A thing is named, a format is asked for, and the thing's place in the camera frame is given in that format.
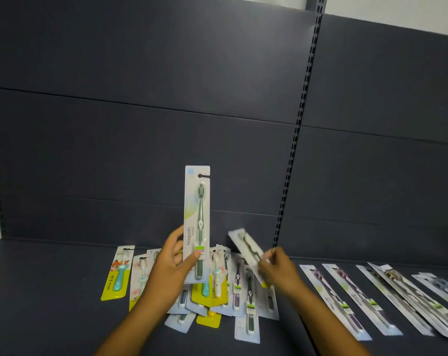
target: left hand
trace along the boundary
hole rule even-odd
[[[186,275],[196,264],[200,251],[195,251],[183,261],[183,226],[174,230],[165,241],[153,264],[147,284],[138,302],[147,303],[164,315],[174,304],[181,291]]]

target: human arm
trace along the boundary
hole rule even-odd
[[[275,290],[298,311],[322,356],[369,356],[331,310],[302,281],[295,264],[281,247],[270,249],[259,262],[259,271]]]
[[[178,298],[186,275],[201,254],[196,251],[183,261],[183,253],[180,252],[183,241],[178,241],[182,234],[183,226],[170,234],[153,264],[137,304],[95,356],[134,356],[140,352],[151,331]]]

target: right hand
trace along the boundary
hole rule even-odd
[[[264,253],[259,262],[259,271],[278,292],[289,298],[298,295],[301,288],[305,287],[295,264],[281,247],[274,247]]]

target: hand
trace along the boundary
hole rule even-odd
[[[147,284],[138,302],[152,306],[159,314],[165,315],[174,304],[181,291],[186,275],[196,264],[200,251],[195,251],[183,261],[183,226],[174,230],[165,241],[153,264]]]
[[[305,287],[295,264],[281,247],[274,247],[263,254],[263,259],[259,262],[259,272],[265,275],[275,290],[289,298],[298,295],[301,288]]]

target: green toothbrush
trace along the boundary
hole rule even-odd
[[[200,250],[204,252],[204,246],[201,246],[203,243],[203,229],[204,229],[204,217],[203,217],[203,198],[204,198],[204,185],[200,184],[197,189],[197,195],[199,197],[199,214],[197,216],[197,243],[198,247],[196,250]],[[199,280],[203,278],[203,262],[204,260],[199,259],[197,261],[196,266],[196,279]]]

